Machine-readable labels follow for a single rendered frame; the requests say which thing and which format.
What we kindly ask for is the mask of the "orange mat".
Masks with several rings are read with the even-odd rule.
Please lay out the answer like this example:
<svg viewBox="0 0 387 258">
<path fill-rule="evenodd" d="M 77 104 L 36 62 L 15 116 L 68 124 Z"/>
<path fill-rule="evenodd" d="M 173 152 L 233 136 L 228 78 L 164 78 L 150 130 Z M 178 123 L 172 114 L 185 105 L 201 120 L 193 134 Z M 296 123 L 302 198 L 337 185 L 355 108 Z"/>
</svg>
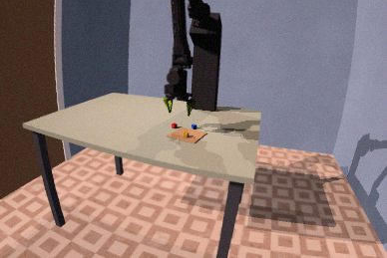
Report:
<svg viewBox="0 0 387 258">
<path fill-rule="evenodd" d="M 184 137 L 185 131 L 189 133 L 189 137 Z M 167 137 L 171 137 L 171 138 L 175 138 L 175 139 L 179 139 L 179 140 L 183 140 L 191 143 L 196 143 L 199 139 L 201 139 L 206 134 L 207 132 L 203 132 L 199 130 L 179 128 L 174 132 L 168 134 Z"/>
</svg>

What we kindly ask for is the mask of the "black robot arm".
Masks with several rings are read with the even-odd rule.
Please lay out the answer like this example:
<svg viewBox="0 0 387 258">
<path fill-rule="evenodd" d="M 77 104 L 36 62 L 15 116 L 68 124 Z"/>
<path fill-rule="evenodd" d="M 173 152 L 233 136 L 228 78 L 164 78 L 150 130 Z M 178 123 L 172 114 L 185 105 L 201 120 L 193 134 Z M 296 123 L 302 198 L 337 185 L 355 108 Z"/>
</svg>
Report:
<svg viewBox="0 0 387 258">
<path fill-rule="evenodd" d="M 189 17 L 194 19 L 193 26 L 211 30 L 216 20 L 215 17 L 210 18 L 209 5 L 203 3 L 202 0 L 189 0 L 189 2 Z M 182 69 L 192 68 L 193 57 L 187 38 L 185 0 L 171 0 L 171 6 L 174 33 L 173 61 L 172 68 L 167 74 L 168 85 L 165 85 L 165 94 L 168 99 L 172 100 L 176 95 L 187 94 L 187 83 L 179 83 L 187 81 L 188 71 Z"/>
</svg>

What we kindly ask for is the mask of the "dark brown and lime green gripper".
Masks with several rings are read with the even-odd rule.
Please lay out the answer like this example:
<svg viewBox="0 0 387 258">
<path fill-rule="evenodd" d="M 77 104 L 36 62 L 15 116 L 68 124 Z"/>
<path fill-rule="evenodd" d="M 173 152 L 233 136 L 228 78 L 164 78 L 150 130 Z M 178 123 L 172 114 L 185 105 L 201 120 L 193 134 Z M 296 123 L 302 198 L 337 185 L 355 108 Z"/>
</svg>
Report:
<svg viewBox="0 0 387 258">
<path fill-rule="evenodd" d="M 194 107 L 194 104 L 196 102 L 195 99 L 190 99 L 189 100 L 189 97 L 192 97 L 193 94 L 190 94 L 190 93 L 187 93 L 186 95 L 184 96 L 180 96 L 180 95 L 176 95 L 176 98 L 177 98 L 177 101 L 183 101 L 183 102 L 187 102 L 187 109 L 188 109 L 188 117 L 190 116 L 191 114 L 191 111 Z M 170 105 L 169 105 L 169 101 L 170 101 Z M 171 99 L 168 99 L 167 97 L 164 98 L 164 102 L 168 108 L 168 111 L 169 113 L 172 111 L 172 106 L 173 106 L 173 100 Z"/>
</svg>

